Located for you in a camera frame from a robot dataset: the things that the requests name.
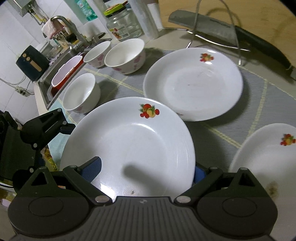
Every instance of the gray placemat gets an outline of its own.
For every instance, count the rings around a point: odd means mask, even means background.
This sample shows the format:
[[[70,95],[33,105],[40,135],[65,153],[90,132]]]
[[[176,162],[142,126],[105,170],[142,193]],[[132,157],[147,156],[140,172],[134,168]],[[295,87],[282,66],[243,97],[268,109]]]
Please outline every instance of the gray placemat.
[[[170,52],[146,49],[145,64],[129,75],[122,75],[109,67],[96,69],[86,64],[77,77],[85,73],[95,75],[101,87],[101,99],[97,106],[117,98],[143,96],[142,85],[147,71],[158,59]],[[296,99],[244,67],[239,69],[244,79],[244,89],[240,100],[230,111],[212,120],[185,122],[194,142],[196,161],[206,167],[217,166],[227,171],[244,140],[265,125],[287,123],[296,126]],[[61,107],[68,122],[78,124],[85,115],[65,111],[61,101],[65,90],[50,110]],[[59,134],[49,143],[58,167],[68,138],[68,135]]]

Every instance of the sink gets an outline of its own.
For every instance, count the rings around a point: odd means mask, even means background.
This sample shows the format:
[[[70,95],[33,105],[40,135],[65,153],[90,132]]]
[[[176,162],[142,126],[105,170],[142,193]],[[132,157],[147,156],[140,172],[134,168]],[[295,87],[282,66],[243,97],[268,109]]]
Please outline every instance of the sink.
[[[73,47],[69,47],[55,62],[52,66],[48,68],[48,70],[41,76],[41,78],[38,81],[38,85],[41,91],[41,95],[44,101],[44,104],[47,109],[51,107],[53,102],[57,99],[59,94],[62,92],[62,90],[66,87],[66,85],[73,79],[75,74],[81,70],[81,68],[84,66],[82,64],[75,73],[72,74],[72,76],[68,79],[68,81],[62,86],[62,88],[57,92],[57,94],[54,96],[52,100],[48,99],[47,91],[52,85],[52,79],[55,76],[55,74],[59,71],[59,69],[62,67],[63,64],[67,63],[72,57],[78,55],[79,52],[74,49]]]

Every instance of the tile wall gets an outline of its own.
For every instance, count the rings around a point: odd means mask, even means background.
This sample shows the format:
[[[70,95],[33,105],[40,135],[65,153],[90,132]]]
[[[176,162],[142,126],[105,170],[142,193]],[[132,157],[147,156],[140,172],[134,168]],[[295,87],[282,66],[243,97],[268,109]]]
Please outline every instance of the tile wall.
[[[70,18],[78,30],[86,36],[106,31],[98,19],[83,25],[63,0],[36,0],[36,2],[48,17],[62,15]],[[0,48],[4,56],[0,58],[0,78],[9,83],[20,82],[24,74],[15,62],[29,45],[36,47],[46,41],[41,28],[29,14],[21,17],[8,2],[0,6]],[[23,88],[28,86],[28,91],[33,93],[33,83],[30,83],[28,78],[19,86]],[[22,124],[38,116],[34,96],[21,96],[13,87],[2,81],[0,81],[0,110],[9,111]]]

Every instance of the green jar lid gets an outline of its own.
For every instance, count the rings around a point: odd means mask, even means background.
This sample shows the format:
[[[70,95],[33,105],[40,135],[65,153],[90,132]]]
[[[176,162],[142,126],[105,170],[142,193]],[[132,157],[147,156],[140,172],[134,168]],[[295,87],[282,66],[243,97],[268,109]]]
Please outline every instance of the green jar lid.
[[[120,4],[116,4],[110,8],[108,8],[105,12],[104,12],[104,15],[106,17],[111,17],[121,11],[123,11],[124,9],[126,9],[125,6],[123,6],[121,3]]]

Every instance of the kitchen counter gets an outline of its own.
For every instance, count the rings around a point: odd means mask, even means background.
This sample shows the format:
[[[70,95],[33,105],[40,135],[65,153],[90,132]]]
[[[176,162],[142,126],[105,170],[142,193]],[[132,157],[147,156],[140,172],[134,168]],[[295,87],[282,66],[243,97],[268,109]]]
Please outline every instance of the kitchen counter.
[[[190,42],[191,35],[183,30],[162,30],[161,36],[158,39],[151,40],[146,43],[146,47],[160,48],[165,50],[178,50],[186,48]],[[237,51],[222,48],[212,45],[195,37],[191,47],[208,46],[226,54],[235,63],[238,63]],[[296,97],[296,81],[288,76],[284,67],[272,58],[262,54],[256,49],[251,48],[251,52],[242,53],[241,68],[248,69],[270,83],[275,84],[288,94]],[[37,83],[34,85],[35,98],[38,112],[40,115],[46,113],[48,110],[43,102],[41,92]]]

